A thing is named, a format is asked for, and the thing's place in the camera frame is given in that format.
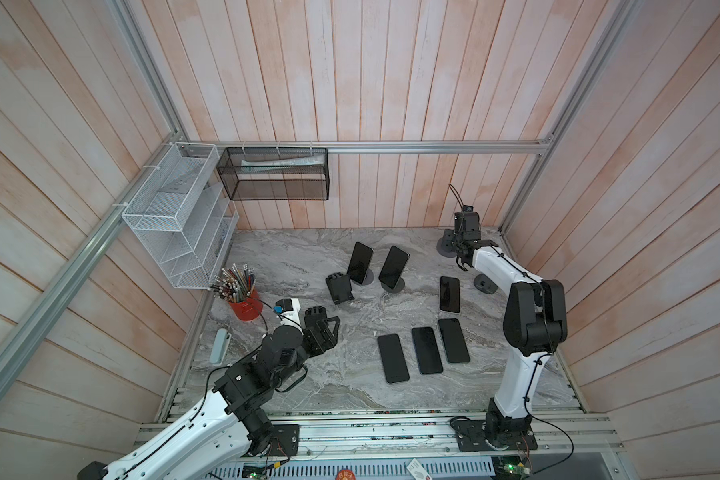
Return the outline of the purple round stand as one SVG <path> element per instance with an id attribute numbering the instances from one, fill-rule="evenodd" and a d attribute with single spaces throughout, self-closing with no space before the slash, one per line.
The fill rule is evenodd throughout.
<path id="1" fill-rule="evenodd" d="M 436 245 L 436 250 L 441 256 L 446 258 L 455 258 L 457 256 L 453 247 L 453 239 L 454 231 L 452 229 L 446 229 Z"/>

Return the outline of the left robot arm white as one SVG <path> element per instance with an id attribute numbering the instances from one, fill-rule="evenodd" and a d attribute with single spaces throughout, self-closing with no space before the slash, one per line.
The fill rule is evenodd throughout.
<path id="1" fill-rule="evenodd" d="M 94 461 L 79 479 L 198 479 L 224 462 L 270 448 L 273 426 L 263 410 L 306 362 L 338 343 L 340 319 L 322 306 L 304 314 L 296 300 L 279 301 L 281 324 L 261 344 L 222 370 L 183 416 L 133 452 L 109 464 Z"/>

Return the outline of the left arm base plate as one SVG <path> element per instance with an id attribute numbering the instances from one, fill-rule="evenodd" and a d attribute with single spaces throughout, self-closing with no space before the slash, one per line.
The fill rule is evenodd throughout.
<path id="1" fill-rule="evenodd" d="M 274 425 L 266 449 L 260 456 L 290 458 L 297 455 L 300 440 L 300 426 L 295 423 Z"/>

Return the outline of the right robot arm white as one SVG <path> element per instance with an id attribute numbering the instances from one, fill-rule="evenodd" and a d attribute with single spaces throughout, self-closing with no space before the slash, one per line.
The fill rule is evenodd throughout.
<path id="1" fill-rule="evenodd" d="M 497 450 L 532 444 L 531 402 L 540 372 L 568 336 L 564 287 L 527 271 L 497 243 L 483 240 L 479 215 L 471 206 L 462 206 L 454 215 L 450 249 L 459 268 L 477 270 L 490 287 L 507 295 L 502 328 L 512 352 L 499 390 L 489 402 L 486 442 Z"/>

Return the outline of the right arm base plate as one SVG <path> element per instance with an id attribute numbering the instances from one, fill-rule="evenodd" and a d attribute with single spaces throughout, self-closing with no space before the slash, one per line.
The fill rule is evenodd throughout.
<path id="1" fill-rule="evenodd" d="M 449 420 L 449 425 L 461 452 L 538 449 L 530 417 L 504 418 L 487 414 L 484 420 L 472 420 L 457 416 Z"/>

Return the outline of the purple smartphone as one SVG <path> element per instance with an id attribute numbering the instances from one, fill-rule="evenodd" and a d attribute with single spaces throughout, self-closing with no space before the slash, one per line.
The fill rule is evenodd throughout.
<path id="1" fill-rule="evenodd" d="M 410 380 L 407 362 L 397 334 L 381 335 L 377 338 L 382 368 L 388 384 Z"/>

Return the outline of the green-edged smartphone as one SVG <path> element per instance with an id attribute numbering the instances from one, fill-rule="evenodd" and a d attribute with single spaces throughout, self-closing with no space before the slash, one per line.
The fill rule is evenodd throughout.
<path id="1" fill-rule="evenodd" d="M 469 363 L 471 358 L 464 338 L 461 324 L 456 318 L 438 320 L 446 358 L 449 363 Z"/>

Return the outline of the teal smartphone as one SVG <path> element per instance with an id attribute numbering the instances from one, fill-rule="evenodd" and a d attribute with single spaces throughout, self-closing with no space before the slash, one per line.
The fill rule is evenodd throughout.
<path id="1" fill-rule="evenodd" d="M 402 277 L 409 258 L 406 251 L 397 246 L 391 246 L 378 276 L 380 283 L 393 287 L 397 279 Z"/>

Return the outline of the blue-edged smartphone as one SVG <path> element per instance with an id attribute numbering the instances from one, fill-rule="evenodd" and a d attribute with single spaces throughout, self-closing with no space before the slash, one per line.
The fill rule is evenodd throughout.
<path id="1" fill-rule="evenodd" d="M 440 374 L 443 364 L 432 327 L 414 327 L 411 330 L 419 372 L 422 375 Z"/>

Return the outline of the silver-edged smartphone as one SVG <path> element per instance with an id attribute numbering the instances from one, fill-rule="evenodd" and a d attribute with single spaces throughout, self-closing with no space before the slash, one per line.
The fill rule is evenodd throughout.
<path id="1" fill-rule="evenodd" d="M 440 277 L 439 308 L 444 312 L 460 312 L 460 281 L 458 278 L 449 276 Z"/>

